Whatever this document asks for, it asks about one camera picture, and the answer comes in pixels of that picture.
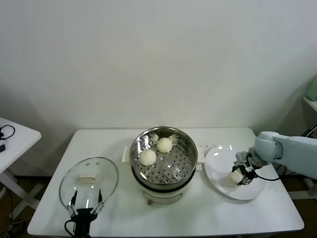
black cable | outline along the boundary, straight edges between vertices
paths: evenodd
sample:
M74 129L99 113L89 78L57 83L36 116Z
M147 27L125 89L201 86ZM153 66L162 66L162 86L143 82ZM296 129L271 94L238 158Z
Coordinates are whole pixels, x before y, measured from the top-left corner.
M9 139L10 137L12 137L12 136L15 134L15 128L14 128L13 126L11 126L11 125L4 125L4 126L0 127L0 132L1 132L2 129L5 128L6 126L11 127L11 128L13 129L13 133L12 133L10 136L7 136L6 138L2 138L2 140L7 140L7 139Z
M66 231L68 234L70 234L71 237L74 237L74 235L68 230L68 228L67 228L67 226L66 226L66 225L67 225L68 223L70 223L70 222L73 222L73 221L72 221L72 220L68 220L68 221L65 222L65 224L64 224L64 229L65 229L65 231Z
M12 199L12 194L11 194L10 190L8 189L8 187L5 185L4 185L4 187L9 194L10 201L11 201L11 218L10 218L10 224L9 224L9 226L10 226L13 223L13 199Z

cable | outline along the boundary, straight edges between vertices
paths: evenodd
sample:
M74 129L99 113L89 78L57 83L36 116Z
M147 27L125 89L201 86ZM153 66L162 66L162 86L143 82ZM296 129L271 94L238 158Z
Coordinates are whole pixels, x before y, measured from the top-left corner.
M68 220L68 221L65 222L65 224L64 224L64 229L65 229L65 231L66 231L68 234L70 234L71 237L74 237L74 235L68 230L68 228L67 228L67 226L66 226L66 225L67 225L68 223L70 223L70 222L73 222L73 221L72 221L72 220Z
M15 224L19 224L19 223L21 223L21 222L25 222L25 221L27 221L27 220L30 220L32 217L28 217L28 218L25 218L25 219L23 219L23 220L21 220L21 221L16 221L16 222L13 222L13 223L11 223L11 225L15 225Z
M6 230L0 231L0 234L1 234L2 232L4 232L4 233L8 236L8 238L11 238L10 235L8 234L8 232L7 232Z
M261 179L266 180L266 181L277 181L277 180L281 179L281 177L273 178L273 179L263 178L263 177L261 177L260 175L258 175L256 172L254 172L254 173L256 174L256 176L257 176L258 178L261 178Z
M7 191L8 194L9 194L9 196L10 196L10 201L11 201L11 217L10 217L10 224L9 224L9 226L10 226L10 225L12 225L12 222L13 222L13 199L12 199L12 194L11 194L10 190L8 189L8 187L5 186L5 185L4 185L4 187L5 187L6 191Z
M317 129L317 124L313 127L313 129L307 134L305 135L305 137L308 137L310 134L312 134L315 130Z
M7 140L7 139L9 139L10 137L12 137L12 136L15 134L15 128L14 128L13 126L11 126L11 125L4 125L4 126L0 127L0 132L1 132L2 129L5 128L6 126L11 127L11 128L13 129L13 133L12 133L10 136L7 136L6 138L2 138L2 140Z

glass pot lid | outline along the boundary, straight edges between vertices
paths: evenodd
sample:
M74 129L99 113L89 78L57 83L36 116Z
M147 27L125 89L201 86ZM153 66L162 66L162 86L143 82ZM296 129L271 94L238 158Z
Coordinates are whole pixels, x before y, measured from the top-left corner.
M72 167L59 187L59 197L70 215L78 209L91 208L98 214L118 184L118 169L109 159L93 157Z

steamed bun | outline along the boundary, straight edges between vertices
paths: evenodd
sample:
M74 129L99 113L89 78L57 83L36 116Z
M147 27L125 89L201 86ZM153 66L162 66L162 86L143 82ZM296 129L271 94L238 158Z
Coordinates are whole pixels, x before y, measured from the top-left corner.
M172 141L166 137L158 140L157 148L161 153L168 153L173 147Z
M153 150L144 150L140 154L140 163L144 166L150 166L155 163L157 155Z

round plate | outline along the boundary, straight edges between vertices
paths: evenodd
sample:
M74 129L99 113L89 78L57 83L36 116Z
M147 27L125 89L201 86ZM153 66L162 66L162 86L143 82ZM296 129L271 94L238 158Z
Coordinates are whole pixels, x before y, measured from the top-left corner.
M223 194L238 200L252 200L264 190L265 181L255 178L249 185L233 186L227 178L239 151L242 150L236 150L232 145L212 148L206 155L205 171L212 184Z

